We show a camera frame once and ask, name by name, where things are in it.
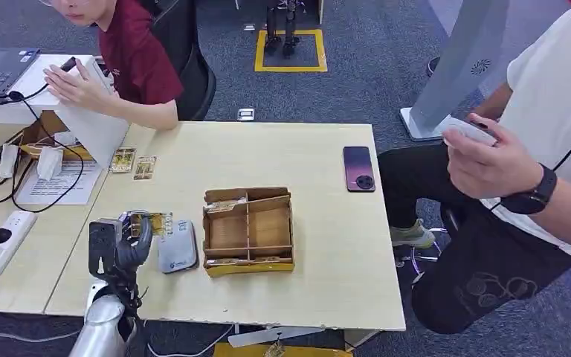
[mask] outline robotic hand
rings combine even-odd
[[[141,307],[137,269],[152,244],[152,223],[141,216],[135,230],[132,216],[98,219],[88,227],[88,271],[98,279],[88,296],[84,327],[70,357],[123,357],[137,334]]]

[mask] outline golden card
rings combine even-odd
[[[150,180],[154,174],[154,164],[156,164],[156,156],[148,155],[139,157],[134,179]]]
[[[141,220],[149,219],[152,223],[153,236],[166,236],[172,234],[171,213],[134,213],[130,216],[131,235],[133,238],[141,234]]]
[[[135,162],[137,150],[134,147],[120,147],[112,156],[110,170],[113,173],[129,173]]]

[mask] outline paper sheet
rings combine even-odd
[[[73,190],[57,202],[57,205],[86,205],[101,172],[102,167],[96,162],[84,161],[82,177]],[[16,195],[16,202],[20,205],[49,205],[71,187],[79,173],[79,161],[64,161],[62,172],[51,180],[41,180],[36,168],[32,167],[29,170],[28,180]]]

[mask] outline person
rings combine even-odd
[[[80,76],[45,69],[48,90],[63,103],[154,129],[176,127],[183,92],[162,44],[150,32],[152,15],[138,0],[41,0],[79,26],[97,24],[102,58],[119,97],[104,91],[82,63]]]
[[[497,143],[449,129],[445,144],[378,157],[393,245],[434,241],[417,199],[465,217],[413,283],[416,317],[444,334],[534,297],[571,268],[571,10],[509,64],[506,82],[469,120]]]

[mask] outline gray sneaker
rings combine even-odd
[[[436,237],[423,226],[423,219],[417,219],[411,228],[390,227],[390,238],[393,247],[398,245],[410,245],[415,248],[426,249],[432,246]]]

